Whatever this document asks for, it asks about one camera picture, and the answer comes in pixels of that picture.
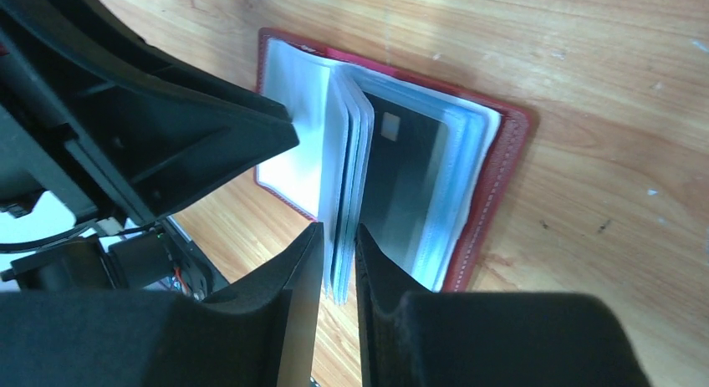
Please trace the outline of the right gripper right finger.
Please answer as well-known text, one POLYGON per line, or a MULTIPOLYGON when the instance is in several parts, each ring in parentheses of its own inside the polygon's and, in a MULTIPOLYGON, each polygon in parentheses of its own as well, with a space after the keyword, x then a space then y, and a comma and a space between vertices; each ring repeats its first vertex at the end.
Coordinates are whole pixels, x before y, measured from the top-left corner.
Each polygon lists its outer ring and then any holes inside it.
POLYGON ((356 290, 365 386, 647 386, 625 331, 582 293, 434 293, 364 226, 356 290))

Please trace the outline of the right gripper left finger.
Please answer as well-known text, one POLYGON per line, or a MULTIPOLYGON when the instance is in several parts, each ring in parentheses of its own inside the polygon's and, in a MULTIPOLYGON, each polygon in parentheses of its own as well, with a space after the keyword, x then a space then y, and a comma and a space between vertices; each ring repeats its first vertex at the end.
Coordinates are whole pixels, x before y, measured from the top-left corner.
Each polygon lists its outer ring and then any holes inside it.
POLYGON ((50 283, 1 296, 4 386, 307 386, 324 255, 308 225, 197 301, 113 289, 95 238, 38 254, 50 283))

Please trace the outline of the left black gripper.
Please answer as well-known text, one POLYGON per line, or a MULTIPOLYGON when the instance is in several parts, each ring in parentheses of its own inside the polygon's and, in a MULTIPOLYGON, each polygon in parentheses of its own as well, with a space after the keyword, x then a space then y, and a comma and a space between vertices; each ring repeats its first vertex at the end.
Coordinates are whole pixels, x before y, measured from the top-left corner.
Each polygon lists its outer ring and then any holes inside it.
POLYGON ((1 207, 146 225, 298 144, 283 105, 150 46, 99 0, 1 0, 1 207))

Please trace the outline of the dark VIP credit card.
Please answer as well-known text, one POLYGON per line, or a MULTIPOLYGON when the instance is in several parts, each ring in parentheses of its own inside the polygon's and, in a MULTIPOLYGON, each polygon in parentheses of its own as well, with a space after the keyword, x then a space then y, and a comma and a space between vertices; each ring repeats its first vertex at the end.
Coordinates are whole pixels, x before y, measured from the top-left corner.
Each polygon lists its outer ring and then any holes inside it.
POLYGON ((411 273, 448 129, 434 105, 365 94, 375 112, 360 221, 381 251, 411 273))

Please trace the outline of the red leather card holder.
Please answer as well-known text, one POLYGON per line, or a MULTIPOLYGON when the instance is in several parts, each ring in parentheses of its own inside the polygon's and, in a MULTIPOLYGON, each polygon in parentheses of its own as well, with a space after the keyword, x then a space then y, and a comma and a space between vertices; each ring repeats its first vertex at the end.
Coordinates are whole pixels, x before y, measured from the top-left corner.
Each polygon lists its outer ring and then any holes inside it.
POLYGON ((257 166, 254 179, 325 227, 324 287, 348 297, 375 112, 365 94, 441 110, 448 129, 411 275, 433 292, 470 281, 487 232, 528 142, 528 112, 501 99, 275 28, 259 31, 258 92, 282 104, 299 143, 257 166))

